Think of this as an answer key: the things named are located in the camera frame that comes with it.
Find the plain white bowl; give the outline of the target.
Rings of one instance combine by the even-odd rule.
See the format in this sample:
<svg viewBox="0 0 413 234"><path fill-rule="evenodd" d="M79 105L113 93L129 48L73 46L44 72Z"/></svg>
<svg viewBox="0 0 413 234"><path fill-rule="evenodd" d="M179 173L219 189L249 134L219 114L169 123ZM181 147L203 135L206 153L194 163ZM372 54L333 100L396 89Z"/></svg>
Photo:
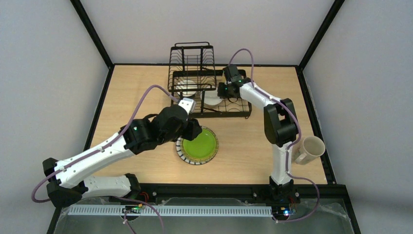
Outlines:
<svg viewBox="0 0 413 234"><path fill-rule="evenodd" d="M205 91L202 100L204 101L204 105L208 106L217 106L223 101L223 99L218 96L217 90Z"/></svg>

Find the teal patterned white bowl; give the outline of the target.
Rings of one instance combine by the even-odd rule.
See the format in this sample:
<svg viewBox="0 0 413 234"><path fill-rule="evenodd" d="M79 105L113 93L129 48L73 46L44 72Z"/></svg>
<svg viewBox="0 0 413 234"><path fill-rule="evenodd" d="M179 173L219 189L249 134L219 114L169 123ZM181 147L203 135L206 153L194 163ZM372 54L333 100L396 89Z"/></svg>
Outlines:
<svg viewBox="0 0 413 234"><path fill-rule="evenodd" d="M185 98L194 96L197 93L196 89L197 84L189 79L181 80L175 86L175 90L178 94Z"/></svg>

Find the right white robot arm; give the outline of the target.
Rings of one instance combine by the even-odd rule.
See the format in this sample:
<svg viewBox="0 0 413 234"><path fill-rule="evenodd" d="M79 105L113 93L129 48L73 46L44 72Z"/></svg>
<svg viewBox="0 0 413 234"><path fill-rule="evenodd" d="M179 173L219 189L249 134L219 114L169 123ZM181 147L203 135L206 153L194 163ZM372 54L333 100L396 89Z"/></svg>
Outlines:
<svg viewBox="0 0 413 234"><path fill-rule="evenodd" d="M244 78L234 64L226 66L223 74L225 82L218 85L219 97L241 98L263 112L264 134L272 145L273 155L269 189L263 198L276 203L289 202L295 194L290 170L292 147L301 137L292 100L269 94L250 78Z"/></svg>

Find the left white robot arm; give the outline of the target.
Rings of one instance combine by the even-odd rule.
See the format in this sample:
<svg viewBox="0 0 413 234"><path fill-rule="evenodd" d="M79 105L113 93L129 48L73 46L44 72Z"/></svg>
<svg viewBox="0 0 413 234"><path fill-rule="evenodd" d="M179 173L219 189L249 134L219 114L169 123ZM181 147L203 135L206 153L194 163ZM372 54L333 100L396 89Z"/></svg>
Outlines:
<svg viewBox="0 0 413 234"><path fill-rule="evenodd" d="M43 169L48 178L49 200L55 207L68 207L82 199L116 196L135 199L141 193L137 176L97 177L93 174L117 161L154 150L183 138L194 140L202 132L195 118L180 105L165 107L158 114L133 119L104 142L65 160L48 158Z"/></svg>

